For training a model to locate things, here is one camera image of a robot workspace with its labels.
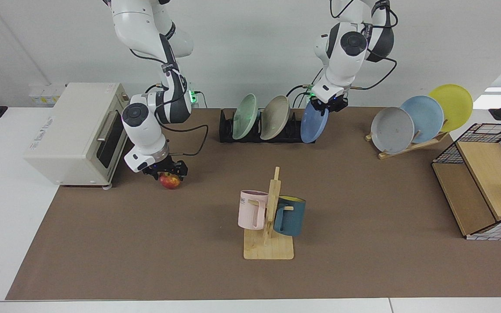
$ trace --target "wooden mug tree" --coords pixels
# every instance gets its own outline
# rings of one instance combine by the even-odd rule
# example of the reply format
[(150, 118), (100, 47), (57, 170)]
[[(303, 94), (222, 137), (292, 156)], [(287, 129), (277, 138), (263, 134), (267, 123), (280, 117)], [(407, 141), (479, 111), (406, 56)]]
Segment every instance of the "wooden mug tree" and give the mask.
[[(243, 257), (247, 260), (292, 260), (294, 258), (293, 237), (274, 231), (274, 219), (282, 186), (279, 178), (280, 168), (276, 167), (274, 179), (270, 180), (264, 229), (245, 230)], [(293, 209), (292, 206), (284, 208), (284, 210)]]

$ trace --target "plate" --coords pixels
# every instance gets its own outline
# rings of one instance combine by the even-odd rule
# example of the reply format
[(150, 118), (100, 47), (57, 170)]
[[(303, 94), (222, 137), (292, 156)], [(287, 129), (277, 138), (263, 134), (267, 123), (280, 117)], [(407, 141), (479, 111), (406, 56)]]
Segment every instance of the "plate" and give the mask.
[(400, 107), (386, 107), (376, 114), (370, 128), (378, 150), (398, 154), (411, 144), (415, 135), (413, 119)]
[(444, 123), (444, 111), (438, 101), (428, 96), (412, 97), (405, 101), (401, 108), (407, 112), (413, 124), (415, 124), (415, 133), (419, 135), (414, 137), (413, 143), (420, 144), (438, 135)]
[(261, 114), (260, 138), (270, 140), (279, 135), (284, 130), (290, 113), (291, 109), (287, 97), (277, 96), (270, 101)]
[(233, 116), (233, 139), (243, 139), (251, 131), (257, 115), (256, 96), (250, 93), (243, 99)]
[(326, 123), (328, 123), (329, 113), (328, 109), (325, 109), (324, 115), (322, 115), (321, 111), (314, 109), (312, 103), (308, 103), (301, 121), (301, 140), (304, 143), (310, 144), (320, 137)]
[(441, 131), (452, 131), (465, 125), (473, 113), (473, 98), (469, 91), (459, 85), (442, 85), (428, 94), (438, 101), (447, 122)]

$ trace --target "green led light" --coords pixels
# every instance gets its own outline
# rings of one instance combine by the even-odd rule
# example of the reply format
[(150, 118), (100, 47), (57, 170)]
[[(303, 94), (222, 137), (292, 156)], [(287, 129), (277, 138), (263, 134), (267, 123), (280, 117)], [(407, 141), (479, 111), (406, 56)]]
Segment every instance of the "green led light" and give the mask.
[(189, 90), (189, 95), (190, 95), (190, 102), (196, 103), (196, 101), (197, 101), (196, 93), (194, 93), (194, 91), (192, 91), (192, 90)]

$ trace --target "mug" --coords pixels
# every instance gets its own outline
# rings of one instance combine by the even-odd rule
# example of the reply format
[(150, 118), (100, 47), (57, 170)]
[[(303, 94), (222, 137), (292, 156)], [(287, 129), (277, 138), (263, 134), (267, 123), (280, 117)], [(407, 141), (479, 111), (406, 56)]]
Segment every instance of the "mug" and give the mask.
[(247, 230), (263, 229), (267, 203), (267, 193), (243, 190), (239, 201), (239, 226)]
[(306, 201), (294, 196), (280, 196), (276, 210), (274, 230), (287, 236), (301, 233)]

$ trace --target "beige plate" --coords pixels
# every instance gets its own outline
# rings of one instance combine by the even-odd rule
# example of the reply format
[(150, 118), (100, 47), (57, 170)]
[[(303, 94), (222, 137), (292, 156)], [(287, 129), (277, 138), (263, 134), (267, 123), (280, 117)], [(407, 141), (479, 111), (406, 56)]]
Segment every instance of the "beige plate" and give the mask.
[(279, 135), (289, 119), (291, 109), (285, 96), (275, 97), (262, 112), (260, 138), (270, 140)]

